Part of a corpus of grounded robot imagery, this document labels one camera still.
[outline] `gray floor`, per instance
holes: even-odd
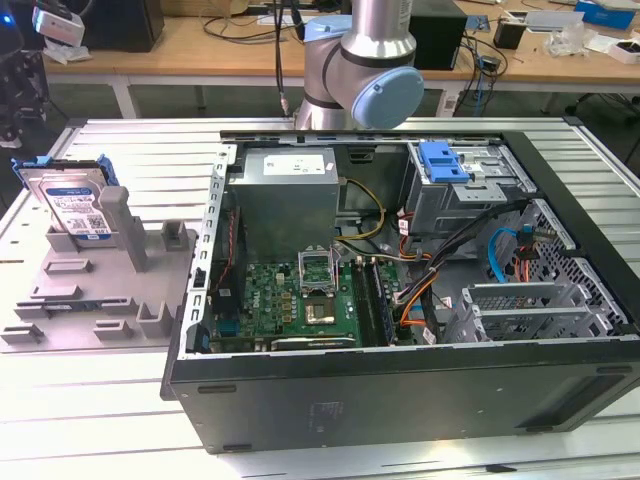
[[[280,115],[279,98],[275,88],[267,87],[207,87],[207,109],[196,108],[192,87],[137,86],[133,93],[141,113],[146,118],[172,117],[275,117]],[[440,92],[428,91],[416,116],[433,116]],[[113,92],[109,87],[93,85],[52,85],[51,96],[56,104],[71,118],[119,118]],[[287,89],[291,105],[299,105],[302,89]],[[488,105],[485,116],[537,117],[546,94],[496,92]],[[564,108],[575,102],[578,95],[561,94],[552,106],[551,116],[563,116]],[[54,109],[49,109],[46,129],[32,132],[27,155],[44,154],[65,125],[65,119]],[[458,116],[473,113],[473,107],[462,107]],[[594,96],[581,105],[578,117],[607,145],[618,158],[625,159],[640,136],[640,122],[625,125],[630,114],[622,106],[610,100]],[[11,178],[8,158],[12,154],[0,151],[0,216],[19,191],[19,185]],[[631,169],[640,172],[640,149],[629,163]]]

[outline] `white container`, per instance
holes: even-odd
[[[621,40],[609,48],[609,56],[626,64],[640,64],[640,38]]]

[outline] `chip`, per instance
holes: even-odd
[[[304,317],[307,325],[334,325],[336,317],[333,299],[328,297],[306,298],[304,300]]]

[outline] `blue cable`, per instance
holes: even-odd
[[[502,273],[502,269],[500,268],[500,265],[498,265],[498,259],[496,258],[496,240],[503,233],[508,233],[512,237],[515,237],[517,235],[517,232],[511,228],[502,227],[496,230],[496,233],[494,233],[489,239],[487,256],[489,257],[489,265],[491,266],[491,270],[493,270],[493,274],[498,279],[498,282],[507,283],[507,279],[504,278],[504,274]]]

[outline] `white table leg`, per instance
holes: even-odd
[[[116,95],[122,118],[140,118],[138,103],[129,90],[129,79],[126,76],[118,75],[112,81],[111,87]]]
[[[456,111],[456,105],[458,104],[458,98],[460,97],[460,88],[444,88],[440,94],[440,102],[438,103],[438,110],[436,111],[436,117],[453,117]]]
[[[202,85],[196,85],[193,89],[196,94],[196,106],[198,110],[205,110],[207,108],[207,99],[204,96],[204,87]]]

